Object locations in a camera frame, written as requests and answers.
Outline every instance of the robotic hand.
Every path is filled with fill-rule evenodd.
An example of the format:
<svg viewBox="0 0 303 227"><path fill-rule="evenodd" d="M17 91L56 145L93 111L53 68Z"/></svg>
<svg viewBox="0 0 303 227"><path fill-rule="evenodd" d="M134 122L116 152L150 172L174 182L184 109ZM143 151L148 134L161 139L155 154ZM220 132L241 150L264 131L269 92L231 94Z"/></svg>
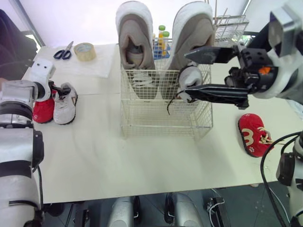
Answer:
<svg viewBox="0 0 303 227"><path fill-rule="evenodd" d="M41 226L42 183L39 164L44 158L43 137L32 122L33 104L51 95L55 71L50 61L34 62L30 81L2 84L0 93L0 226ZM33 172L38 168L40 198Z"/></svg>
<svg viewBox="0 0 303 227"><path fill-rule="evenodd" d="M241 68L232 67L224 85L188 87L183 92L192 101L235 104L239 109L249 106L248 94L257 98L279 97L303 105L302 9L303 0L290 0L271 12L268 41L272 50L268 53L239 44L232 48L205 46L186 54L185 57L200 64L227 63L237 56ZM303 132L295 140L293 153L281 155L276 175L279 182L288 186L291 225L303 226Z"/></svg>

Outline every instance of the white sneaker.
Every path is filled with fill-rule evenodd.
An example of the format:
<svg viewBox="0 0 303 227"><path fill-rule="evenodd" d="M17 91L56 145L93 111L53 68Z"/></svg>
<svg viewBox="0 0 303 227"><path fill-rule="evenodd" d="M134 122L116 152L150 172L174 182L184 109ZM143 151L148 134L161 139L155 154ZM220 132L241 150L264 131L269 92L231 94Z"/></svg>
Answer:
<svg viewBox="0 0 303 227"><path fill-rule="evenodd" d="M184 5L176 14L172 29L170 58L165 70L182 70L190 60L184 57L193 49L214 44L213 11L209 4L194 1ZM160 79L163 99L172 99L177 93L178 77L166 73Z"/></svg>
<svg viewBox="0 0 303 227"><path fill-rule="evenodd" d="M152 16L141 2L128 1L116 13L121 64L128 72L128 80L140 99L154 99L157 95L159 75L154 70L152 55Z"/></svg>
<svg viewBox="0 0 303 227"><path fill-rule="evenodd" d="M76 115L77 92L70 83L62 84L61 88L64 87L69 87L71 91L62 97L59 97L58 93L55 95L53 119L57 124L69 124L75 119Z"/></svg>

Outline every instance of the floor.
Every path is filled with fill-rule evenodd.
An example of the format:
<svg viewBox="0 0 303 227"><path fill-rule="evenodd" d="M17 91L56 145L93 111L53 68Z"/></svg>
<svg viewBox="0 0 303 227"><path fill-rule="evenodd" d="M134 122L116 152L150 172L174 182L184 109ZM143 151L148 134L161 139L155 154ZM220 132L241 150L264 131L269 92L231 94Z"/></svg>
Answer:
<svg viewBox="0 0 303 227"><path fill-rule="evenodd" d="M280 198L287 212L289 212L289 199L286 196L288 191L285 186L279 182L270 183L270 187ZM217 191L223 196L225 206L230 219L232 227L277 227L278 220L274 214L273 208L270 204L268 195L264 185L260 184L258 187L238 186L230 188L221 188ZM195 203L204 227L210 227L208 213L204 209L205 201L210 196L214 196L211 190L197 190L183 192L187 194ZM142 208L142 220L138 227L164 227L169 226L165 223L163 217L164 201L166 194L151 194L141 195L140 203ZM82 204L89 208L90 219L85 227L106 227L111 207L115 199L86 201L73 205L70 222L66 227L73 227L73 219L75 217L76 209ZM71 204L66 203L62 215L52 217L48 213L45 214L44 227L65 227L65 223L70 211Z"/></svg>

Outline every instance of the table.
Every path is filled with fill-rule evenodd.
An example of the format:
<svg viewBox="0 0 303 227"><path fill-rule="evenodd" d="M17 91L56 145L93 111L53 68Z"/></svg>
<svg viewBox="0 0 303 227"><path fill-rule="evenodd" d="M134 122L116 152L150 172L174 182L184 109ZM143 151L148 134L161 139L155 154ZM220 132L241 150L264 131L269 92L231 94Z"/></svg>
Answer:
<svg viewBox="0 0 303 227"><path fill-rule="evenodd" d="M238 66L236 59L213 65L212 82L222 84L232 66ZM301 120L285 100L250 96L246 110L213 104L214 127L198 143L174 137L124 139L117 47L107 79L57 74L53 78L73 84L79 99L73 123L35 123L45 145L41 163L45 203L260 183L261 159L244 151L239 117L258 114L273 139L302 129ZM265 161L268 181L276 181L281 147L276 145Z"/></svg>

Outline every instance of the white wire rack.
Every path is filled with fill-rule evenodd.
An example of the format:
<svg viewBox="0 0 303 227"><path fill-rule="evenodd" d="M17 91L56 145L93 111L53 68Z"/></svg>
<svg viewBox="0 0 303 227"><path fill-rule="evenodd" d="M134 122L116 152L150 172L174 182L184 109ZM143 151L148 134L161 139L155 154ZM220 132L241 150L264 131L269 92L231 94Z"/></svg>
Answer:
<svg viewBox="0 0 303 227"><path fill-rule="evenodd" d="M242 37L248 20L243 16L220 16L214 19L216 24L215 46L230 47L235 45Z"/></svg>
<svg viewBox="0 0 303 227"><path fill-rule="evenodd" d="M156 70L139 70L151 77L158 78L158 88L143 87L141 91L134 89L130 78L138 70L121 68L121 127L123 134L137 136L190 136L202 138L213 126L212 104L209 102L185 103L176 99L169 106L170 99L176 94L178 86L177 70L162 70L167 59L155 60ZM210 66L199 65L204 83L210 83Z"/></svg>
<svg viewBox="0 0 303 227"><path fill-rule="evenodd" d="M218 17L215 45L231 46L242 36L248 22L242 16ZM154 40L154 57L159 40ZM197 140L213 127L212 104L206 101L185 103L176 99L178 70L164 70L168 59L155 60L155 70L124 70L121 67L121 128L128 136L189 136ZM203 84L211 83L210 65L198 65ZM142 83L138 75L146 78Z"/></svg>

